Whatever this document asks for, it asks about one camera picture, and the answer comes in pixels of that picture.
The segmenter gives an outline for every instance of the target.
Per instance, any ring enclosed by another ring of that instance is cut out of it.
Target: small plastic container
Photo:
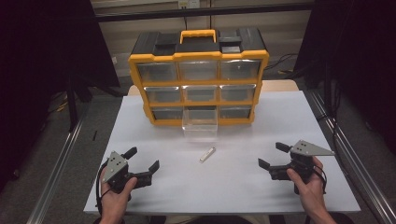
[[[218,136],[215,106],[187,106],[183,109],[182,129],[190,142],[214,142]]]
[[[217,99],[217,86],[183,86],[184,101],[213,102]]]
[[[182,119],[183,117],[181,106],[154,106],[151,111],[155,119]]]
[[[219,117],[221,119],[248,119],[251,105],[221,105]]]
[[[144,90],[151,103],[180,102],[179,87],[145,87]]]
[[[184,80],[213,80],[217,78],[217,61],[186,61],[178,64],[180,77]]]
[[[220,62],[220,78],[226,80],[257,78],[260,60],[230,60]]]
[[[177,80],[177,70],[175,63],[138,63],[136,66],[143,82]]]
[[[221,101],[252,101],[255,84],[249,85],[222,85],[220,86]]]

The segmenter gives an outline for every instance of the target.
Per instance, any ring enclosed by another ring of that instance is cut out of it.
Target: wall
[[[157,2],[141,5],[145,1],[132,0],[92,0],[96,14],[142,12],[155,10],[177,9],[177,1],[147,0]],[[212,0],[212,7],[240,7],[285,3],[306,2],[302,0]],[[209,0],[201,0],[201,7],[210,7]],[[298,53],[310,11],[252,13],[238,15],[221,15],[212,17],[188,17],[188,29],[214,29],[234,30],[238,27],[258,27],[262,32],[264,42],[270,52],[270,61],[277,61],[287,53]],[[160,31],[163,33],[176,33],[185,29],[183,18],[142,20],[142,21],[114,21],[100,23],[102,33],[110,55],[115,57],[116,71],[119,77],[129,76],[126,60],[134,47],[140,33]]]

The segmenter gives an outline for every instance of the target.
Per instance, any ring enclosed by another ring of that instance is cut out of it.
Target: white table
[[[258,158],[272,165],[290,162],[276,142],[298,140],[329,148],[302,91],[264,92],[251,125],[219,126],[215,143],[187,142],[181,127],[153,126],[145,117],[140,96],[123,98],[102,162],[112,150],[129,159],[130,172],[147,171],[160,160],[152,186],[133,191],[127,214],[139,215],[255,215],[303,212],[291,181],[272,180]],[[204,163],[200,157],[217,151]],[[328,177],[325,195],[329,211],[357,212],[360,208],[335,157],[318,157]],[[95,188],[84,208],[97,213]]]

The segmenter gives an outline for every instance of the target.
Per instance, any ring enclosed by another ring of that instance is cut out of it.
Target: human hand
[[[323,164],[316,157],[313,157],[313,161],[317,167],[320,169],[323,168]],[[321,174],[320,169],[315,169],[319,174]],[[293,169],[288,169],[287,173],[300,192],[300,200],[305,212],[314,220],[314,222],[317,224],[335,223],[326,209],[323,198],[323,183],[321,179],[317,175],[312,174],[309,178],[309,182],[305,184]]]
[[[102,171],[100,179],[103,179],[106,168]],[[131,178],[126,184],[123,191],[118,194],[110,190],[107,183],[101,183],[102,195],[102,219],[101,224],[120,224],[125,213],[126,204],[129,195],[137,183],[137,178]]]

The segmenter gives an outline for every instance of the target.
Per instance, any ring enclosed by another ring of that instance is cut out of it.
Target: aluminum rail
[[[325,114],[326,110],[324,109],[324,102],[321,96],[317,92],[311,92],[312,99],[314,100],[318,110],[320,113]],[[334,128],[334,119],[326,119],[326,124],[329,129],[333,131]],[[387,224],[396,223],[395,213],[390,206],[387,198],[385,197],[382,190],[378,187],[378,185],[374,182],[370,174],[367,172],[363,163],[359,159],[352,145],[350,145],[347,137],[344,135],[341,128],[336,125],[336,136],[335,139],[345,154],[348,162],[352,164],[353,171],[358,177],[359,181],[363,185],[367,194],[369,195],[371,201],[375,205],[376,210],[379,215],[382,217],[383,221]]]
[[[33,210],[32,214],[29,216],[27,224],[40,224],[43,222],[44,217],[47,214],[47,210],[50,207],[50,202],[58,186],[58,182],[61,179],[61,176],[64,172],[64,167],[67,164],[67,160],[78,138],[78,134],[81,129],[83,120],[87,115],[89,105],[90,104],[87,103],[82,106],[81,117],[74,131],[69,133],[69,135],[67,135],[61,154],[59,155],[59,158],[56,161],[55,166],[49,176],[49,180],[47,181],[46,187],[44,187],[37,203],[35,204],[35,209]]]
[[[129,7],[129,6],[139,6],[139,5],[149,5],[158,3],[176,3],[177,0],[107,0],[107,1],[91,1],[93,8],[102,7]]]
[[[331,2],[306,2],[306,3],[292,3],[292,4],[272,4],[259,5],[249,7],[201,7],[188,9],[173,9],[162,11],[149,12],[134,12],[134,13],[108,13],[96,14],[94,17],[72,17],[72,18],[52,18],[56,21],[138,21],[151,19],[166,19],[166,18],[183,18],[183,17],[199,17],[199,16],[216,16],[216,15],[230,15],[230,14],[247,14],[247,13],[262,13],[262,12],[280,12],[280,11],[301,11],[311,10],[314,7],[340,7],[345,3],[342,1]]]

